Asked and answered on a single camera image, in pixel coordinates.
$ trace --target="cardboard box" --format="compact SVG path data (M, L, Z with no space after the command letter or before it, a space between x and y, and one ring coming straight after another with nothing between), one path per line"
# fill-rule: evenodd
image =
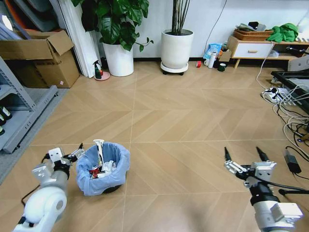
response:
M79 77L65 31L27 30L32 40L0 41L0 56L26 86L70 88Z
M222 55L219 58L219 61L221 62L229 62L232 56L232 51L227 50L225 52L222 53Z

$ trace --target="potted plant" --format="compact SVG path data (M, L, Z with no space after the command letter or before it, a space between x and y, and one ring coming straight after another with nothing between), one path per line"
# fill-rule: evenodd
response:
M190 0L173 0L172 29L161 35L161 68L163 74L180 73L188 70L191 45L194 33L183 29Z
M148 0L71 0L74 6L81 4L82 24L85 31L99 31L109 71L114 76L133 73L133 44L140 46L140 52L149 43L138 43L140 36L135 27L148 15Z

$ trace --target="bamboo plant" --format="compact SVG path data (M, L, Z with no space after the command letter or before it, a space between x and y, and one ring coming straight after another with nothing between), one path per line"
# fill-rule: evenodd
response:
M173 0L173 35L182 35L183 24L188 13L190 0Z

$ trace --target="wooden table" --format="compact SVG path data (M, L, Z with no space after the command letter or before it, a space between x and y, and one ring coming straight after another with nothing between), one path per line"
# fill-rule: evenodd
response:
M241 59L265 59L270 50L274 49L279 52L278 57L267 57L267 59L292 60L298 58L286 53L286 47L293 45L294 48L308 49L308 42L271 42L271 41L243 41L234 36L230 36L227 42L227 48L232 51L231 58L236 58L234 66L236 69Z

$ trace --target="white plastic container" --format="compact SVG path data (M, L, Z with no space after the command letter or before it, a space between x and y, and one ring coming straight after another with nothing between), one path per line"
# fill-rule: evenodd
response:
M209 59L208 68L212 69L213 63L216 60L216 56L217 56L216 52L211 53L211 58Z
M128 76L134 72L133 49L125 50L120 44L103 43L111 75Z

